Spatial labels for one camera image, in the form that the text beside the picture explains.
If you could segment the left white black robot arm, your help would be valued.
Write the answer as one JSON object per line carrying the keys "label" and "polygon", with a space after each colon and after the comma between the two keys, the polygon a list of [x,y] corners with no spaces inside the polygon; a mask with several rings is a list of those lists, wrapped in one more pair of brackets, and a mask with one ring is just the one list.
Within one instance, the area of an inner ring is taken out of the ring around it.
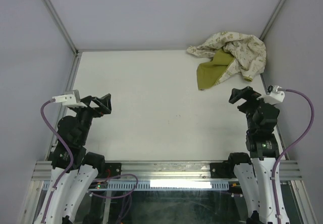
{"label": "left white black robot arm", "polygon": [[[61,118],[54,129],[44,114],[51,103],[60,103],[75,116]],[[84,146],[92,120],[111,114],[111,95],[80,98],[78,90],[72,90],[46,101],[40,112],[58,143],[51,156],[49,187],[34,223],[73,223],[91,183],[105,174],[104,156],[87,152]]]}

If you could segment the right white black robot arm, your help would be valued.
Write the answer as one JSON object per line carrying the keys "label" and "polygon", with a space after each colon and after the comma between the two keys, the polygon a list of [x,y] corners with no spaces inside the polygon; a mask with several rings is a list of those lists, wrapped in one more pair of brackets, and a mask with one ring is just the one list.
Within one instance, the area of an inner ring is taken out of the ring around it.
{"label": "right white black robot arm", "polygon": [[231,153],[226,173],[237,177],[247,204],[247,223],[290,223],[285,210],[280,184],[280,151],[274,135],[285,94],[278,86],[270,86],[269,93],[261,95],[252,87],[232,89],[229,103],[243,99],[237,107],[244,113],[248,129],[248,153]]}

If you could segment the cream patterned hooded jacket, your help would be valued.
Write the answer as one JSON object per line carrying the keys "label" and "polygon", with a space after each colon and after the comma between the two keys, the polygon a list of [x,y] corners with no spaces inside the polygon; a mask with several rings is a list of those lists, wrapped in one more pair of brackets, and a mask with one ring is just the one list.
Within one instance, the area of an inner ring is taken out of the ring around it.
{"label": "cream patterned hooded jacket", "polygon": [[203,44],[190,46],[187,53],[198,58],[209,58],[196,70],[199,90],[210,89],[236,74],[253,81],[266,66],[266,46],[254,35],[223,31],[209,37]]}

